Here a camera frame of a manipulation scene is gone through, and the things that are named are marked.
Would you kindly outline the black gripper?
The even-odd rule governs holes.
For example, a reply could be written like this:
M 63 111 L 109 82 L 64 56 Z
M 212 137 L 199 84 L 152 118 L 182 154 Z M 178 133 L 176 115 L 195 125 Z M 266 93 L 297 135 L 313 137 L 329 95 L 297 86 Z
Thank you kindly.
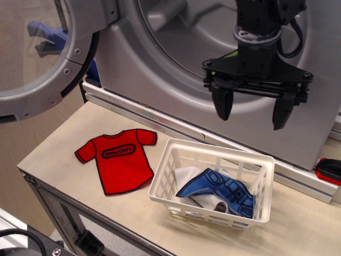
M 273 130 L 284 128 L 295 103 L 306 103 L 312 73 L 283 61 L 276 46 L 247 47 L 238 45 L 238 55 L 203 61 L 206 71 L 204 87 L 212 92 L 216 112 L 224 121 L 229 119 L 233 93 L 276 98 Z

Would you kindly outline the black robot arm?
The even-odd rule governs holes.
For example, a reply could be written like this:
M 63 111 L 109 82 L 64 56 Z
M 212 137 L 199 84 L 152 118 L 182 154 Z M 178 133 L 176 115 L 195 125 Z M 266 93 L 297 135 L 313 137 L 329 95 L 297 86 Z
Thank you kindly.
M 307 101 L 313 74 L 283 60 L 303 48 L 295 17 L 305 10 L 305 1 L 237 1 L 233 34 L 238 48 L 202 63 L 204 86 L 222 120 L 230 116 L 235 92 L 274 98 L 275 130 L 285 126 L 294 106 Z

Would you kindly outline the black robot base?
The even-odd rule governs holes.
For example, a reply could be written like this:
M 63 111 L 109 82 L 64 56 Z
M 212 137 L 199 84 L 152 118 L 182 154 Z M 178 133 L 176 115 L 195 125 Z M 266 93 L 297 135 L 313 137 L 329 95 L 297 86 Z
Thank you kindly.
M 12 235 L 20 235 L 26 237 L 28 244 L 26 247 L 23 245 L 15 247 L 6 247 L 1 249 L 1 255 L 75 255 L 63 248 L 57 242 L 49 238 L 43 238 L 37 234 L 20 229 L 10 228 L 1 230 L 1 238 Z

